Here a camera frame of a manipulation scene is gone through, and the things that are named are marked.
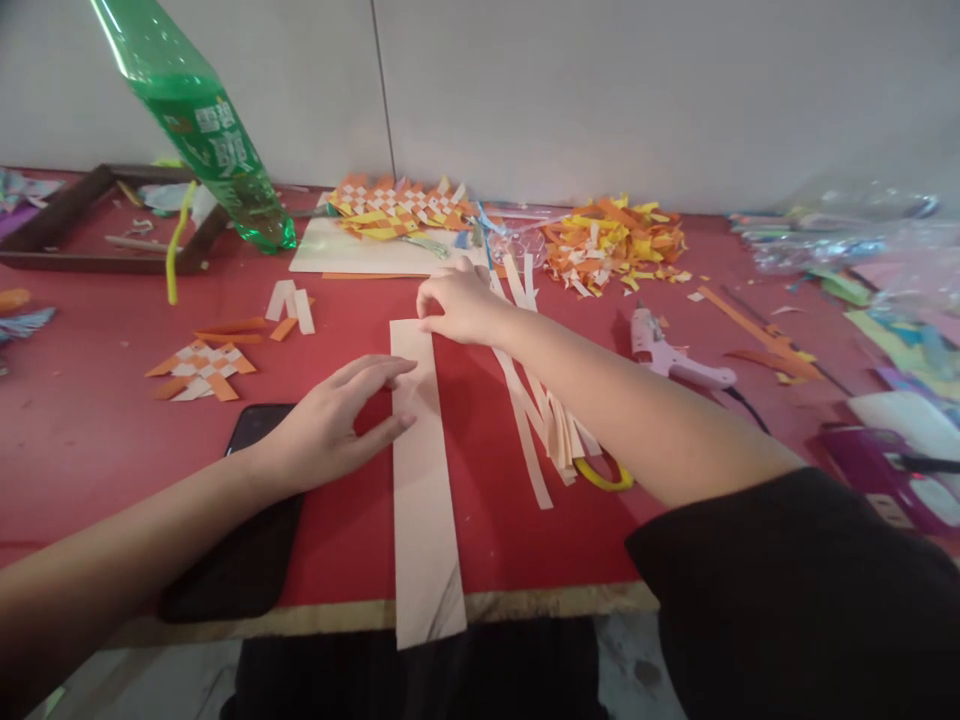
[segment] hand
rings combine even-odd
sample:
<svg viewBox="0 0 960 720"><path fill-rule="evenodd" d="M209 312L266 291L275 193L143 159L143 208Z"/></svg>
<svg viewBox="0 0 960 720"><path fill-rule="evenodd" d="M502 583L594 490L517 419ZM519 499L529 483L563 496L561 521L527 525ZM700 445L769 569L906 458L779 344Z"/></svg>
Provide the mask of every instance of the hand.
<svg viewBox="0 0 960 720"><path fill-rule="evenodd" d="M435 300L443 315L429 315ZM500 317L516 308L490 290L490 272L465 257L457 266L444 268L425 280L417 294L420 329L435 332L460 343L494 345Z"/></svg>
<svg viewBox="0 0 960 720"><path fill-rule="evenodd" d="M413 360L391 355L366 355L340 368L249 448L254 472L282 497L353 472L416 422L412 415L394 415L366 435L353 430L367 400L381 388L396 387L397 376L416 366Z"/></svg>

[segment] wooden tray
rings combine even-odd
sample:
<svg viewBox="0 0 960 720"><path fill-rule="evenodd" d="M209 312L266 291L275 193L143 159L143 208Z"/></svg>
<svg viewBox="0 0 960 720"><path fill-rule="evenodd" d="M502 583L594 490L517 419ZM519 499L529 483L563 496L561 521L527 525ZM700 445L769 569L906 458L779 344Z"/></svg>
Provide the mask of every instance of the wooden tray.
<svg viewBox="0 0 960 720"><path fill-rule="evenodd" d="M156 256L68 255L44 248L59 247L68 230L90 206L116 187L118 180L136 189L141 185L172 184L195 180L186 168L152 165L99 165L76 185L62 190L47 207L0 240L0 263L21 270L59 270L66 272L130 273L163 275L166 259ZM201 271L213 243L230 221L227 211L217 205L177 253L177 274Z"/></svg>

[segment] table edge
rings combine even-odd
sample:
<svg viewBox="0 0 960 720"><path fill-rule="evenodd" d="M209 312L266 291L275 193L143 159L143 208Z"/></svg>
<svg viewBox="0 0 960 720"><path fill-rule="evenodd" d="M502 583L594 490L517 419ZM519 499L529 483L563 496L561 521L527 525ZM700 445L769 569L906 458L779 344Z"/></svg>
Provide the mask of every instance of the table edge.
<svg viewBox="0 0 960 720"><path fill-rule="evenodd" d="M479 592L467 595L465 600L470 623L648 612L660 607L644 582ZM169 625L156 616L140 616L124 624L107 640L103 649L241 640L267 635L387 630L395 625L393 600L296 605L274 608L258 618L189 625Z"/></svg>

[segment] yellow scissors handle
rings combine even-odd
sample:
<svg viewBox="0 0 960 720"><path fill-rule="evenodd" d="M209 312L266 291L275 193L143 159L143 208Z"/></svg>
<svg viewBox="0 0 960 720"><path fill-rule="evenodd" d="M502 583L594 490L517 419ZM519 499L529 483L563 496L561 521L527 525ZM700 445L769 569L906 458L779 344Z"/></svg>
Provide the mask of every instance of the yellow scissors handle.
<svg viewBox="0 0 960 720"><path fill-rule="evenodd" d="M598 488L606 492L623 492L624 490L629 490L633 487L633 475L631 475L620 463L617 463L617 469L620 470L620 482L618 483L610 482L600 473L594 470L593 466L587 462L586 458L576 458L574 459L573 464L581 475L583 475Z"/></svg>

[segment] bottle label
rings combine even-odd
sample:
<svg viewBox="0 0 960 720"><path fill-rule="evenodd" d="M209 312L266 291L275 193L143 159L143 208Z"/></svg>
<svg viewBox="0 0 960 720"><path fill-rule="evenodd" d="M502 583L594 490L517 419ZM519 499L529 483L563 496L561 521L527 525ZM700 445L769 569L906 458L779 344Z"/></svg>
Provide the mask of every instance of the bottle label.
<svg viewBox="0 0 960 720"><path fill-rule="evenodd" d="M229 185L263 169L225 92L200 100L144 102L204 184Z"/></svg>

